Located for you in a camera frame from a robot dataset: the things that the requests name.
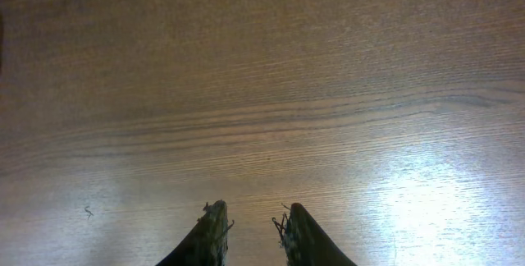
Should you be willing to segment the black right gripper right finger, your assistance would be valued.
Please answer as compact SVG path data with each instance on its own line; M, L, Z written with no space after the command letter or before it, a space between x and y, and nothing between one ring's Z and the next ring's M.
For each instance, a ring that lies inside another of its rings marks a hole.
M288 266L357 266L325 233L301 203L278 221L272 218Z

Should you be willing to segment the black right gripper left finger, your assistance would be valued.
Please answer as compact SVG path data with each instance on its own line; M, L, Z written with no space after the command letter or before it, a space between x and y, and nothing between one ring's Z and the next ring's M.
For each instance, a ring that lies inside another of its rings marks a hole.
M227 205L218 200L203 208L204 215L157 266L225 266L229 223Z

